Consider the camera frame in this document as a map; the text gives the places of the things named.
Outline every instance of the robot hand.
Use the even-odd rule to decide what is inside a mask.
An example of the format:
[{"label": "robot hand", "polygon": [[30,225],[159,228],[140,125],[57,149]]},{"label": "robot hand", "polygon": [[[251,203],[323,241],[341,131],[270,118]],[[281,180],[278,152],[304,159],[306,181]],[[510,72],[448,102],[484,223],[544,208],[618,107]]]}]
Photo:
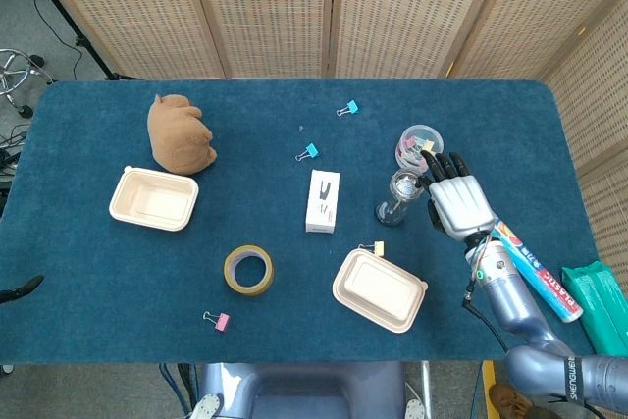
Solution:
[{"label": "robot hand", "polygon": [[453,239],[475,247],[495,223],[493,210],[480,184],[469,175],[462,158],[454,152],[450,153],[453,164],[444,154],[437,154],[435,158],[421,151],[421,155],[434,177],[434,182],[425,176],[419,180],[431,195],[428,211],[432,224]]}]

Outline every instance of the tape roll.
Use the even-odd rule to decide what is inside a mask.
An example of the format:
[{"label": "tape roll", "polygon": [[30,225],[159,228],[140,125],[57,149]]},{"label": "tape roll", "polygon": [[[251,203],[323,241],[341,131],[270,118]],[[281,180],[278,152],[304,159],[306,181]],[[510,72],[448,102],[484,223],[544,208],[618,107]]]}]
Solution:
[{"label": "tape roll", "polygon": [[[264,266],[266,267],[262,280],[260,280],[258,284],[251,287],[243,287],[236,280],[237,264],[239,264],[246,257],[257,257],[262,259]],[[245,294],[246,296],[257,296],[258,294],[262,294],[271,285],[273,276],[273,262],[271,261],[270,256],[264,249],[257,247],[256,245],[243,245],[242,247],[238,247],[225,259],[225,281],[227,281],[227,285],[229,285],[234,291]]]}]

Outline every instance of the green packet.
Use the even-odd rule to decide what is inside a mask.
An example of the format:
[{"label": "green packet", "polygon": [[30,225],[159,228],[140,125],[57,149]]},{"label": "green packet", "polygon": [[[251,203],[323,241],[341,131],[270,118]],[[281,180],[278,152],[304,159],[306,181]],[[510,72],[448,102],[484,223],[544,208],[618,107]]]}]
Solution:
[{"label": "green packet", "polygon": [[562,281],[584,310],[580,319],[596,352],[628,356],[628,302],[610,267],[599,260],[563,267]]}]

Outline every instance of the plush toy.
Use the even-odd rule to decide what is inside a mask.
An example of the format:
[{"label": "plush toy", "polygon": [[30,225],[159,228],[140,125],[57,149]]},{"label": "plush toy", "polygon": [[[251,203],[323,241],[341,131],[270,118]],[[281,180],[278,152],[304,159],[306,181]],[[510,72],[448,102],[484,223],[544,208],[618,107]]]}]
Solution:
[{"label": "plush toy", "polygon": [[202,171],[216,160],[216,151],[209,146],[212,132],[183,95],[155,96],[148,111],[148,136],[153,157],[173,174],[187,176]]}]

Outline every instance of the blue tabletop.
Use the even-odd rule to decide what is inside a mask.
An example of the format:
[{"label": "blue tabletop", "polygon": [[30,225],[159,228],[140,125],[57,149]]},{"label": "blue tabletop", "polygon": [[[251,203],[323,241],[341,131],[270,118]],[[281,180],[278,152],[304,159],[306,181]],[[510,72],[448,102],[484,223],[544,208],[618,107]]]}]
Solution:
[{"label": "blue tabletop", "polygon": [[[114,220],[127,165],[160,170],[146,116],[155,94],[187,95],[214,133],[218,160],[193,176],[199,194],[177,233]],[[355,100],[359,113],[338,117]],[[597,258],[554,100],[528,80],[187,80],[61,82],[41,98],[5,215],[0,287],[35,274],[33,294],[0,306],[2,363],[284,362],[500,358],[491,333],[460,307],[464,247],[432,229],[427,196],[401,226],[374,206],[396,171],[405,128],[429,125],[462,153],[501,218],[554,273]],[[309,142],[316,159],[297,163]],[[336,232],[307,234],[312,169],[340,172]],[[340,305],[332,282],[359,243],[425,280],[412,328],[393,334]],[[245,297],[225,257],[255,244],[275,279]],[[578,354],[578,322],[556,333]],[[494,319],[484,294],[474,301]],[[226,312],[226,332],[202,320]],[[509,345],[520,340],[505,335]]]}]

